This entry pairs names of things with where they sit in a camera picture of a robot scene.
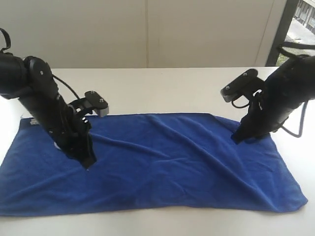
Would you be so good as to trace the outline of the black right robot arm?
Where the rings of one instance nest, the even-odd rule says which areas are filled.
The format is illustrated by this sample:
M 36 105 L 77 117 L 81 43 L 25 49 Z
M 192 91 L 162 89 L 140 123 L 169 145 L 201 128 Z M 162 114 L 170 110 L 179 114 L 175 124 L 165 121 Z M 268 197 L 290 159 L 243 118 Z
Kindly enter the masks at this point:
M 231 136 L 235 143 L 252 138 L 261 139 L 279 129 L 293 137 L 301 137 L 307 104 L 315 98 L 315 58 L 290 53 L 286 48 L 314 50 L 315 47 L 285 41 L 277 50 L 288 59 L 266 80 L 258 77 L 256 69 L 249 69 L 220 91 L 227 103 L 233 104 L 242 96 L 248 100 L 245 105 L 248 113 Z M 303 107 L 299 131 L 294 134 L 284 127 L 284 123 L 299 106 Z

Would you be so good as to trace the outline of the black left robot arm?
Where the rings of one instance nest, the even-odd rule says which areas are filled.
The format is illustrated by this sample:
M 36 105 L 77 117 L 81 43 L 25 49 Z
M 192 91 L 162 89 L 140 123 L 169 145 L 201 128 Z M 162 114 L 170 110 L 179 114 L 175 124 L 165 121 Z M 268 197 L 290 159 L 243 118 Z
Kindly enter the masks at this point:
M 89 134 L 91 124 L 84 116 L 92 106 L 84 98 L 67 104 L 49 64 L 34 56 L 22 59 L 9 53 L 10 36 L 4 29 L 0 31 L 6 43 L 0 50 L 0 95 L 18 99 L 68 158 L 89 169 L 96 157 Z

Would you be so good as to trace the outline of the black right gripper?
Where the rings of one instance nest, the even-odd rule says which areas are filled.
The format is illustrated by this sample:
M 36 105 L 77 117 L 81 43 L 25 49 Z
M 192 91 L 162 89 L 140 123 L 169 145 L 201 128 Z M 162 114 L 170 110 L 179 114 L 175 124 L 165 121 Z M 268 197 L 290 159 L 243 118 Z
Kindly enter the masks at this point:
M 264 90 L 254 95 L 248 113 L 231 135 L 234 143 L 254 142 L 280 128 L 280 94 Z

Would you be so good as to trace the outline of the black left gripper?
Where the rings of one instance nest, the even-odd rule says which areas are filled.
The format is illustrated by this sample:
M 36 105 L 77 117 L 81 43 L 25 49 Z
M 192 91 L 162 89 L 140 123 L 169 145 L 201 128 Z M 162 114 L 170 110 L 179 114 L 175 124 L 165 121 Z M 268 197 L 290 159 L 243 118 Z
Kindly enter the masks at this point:
M 90 135 L 91 124 L 77 117 L 62 96 L 43 98 L 43 127 L 56 145 L 72 160 L 88 169 L 96 162 Z

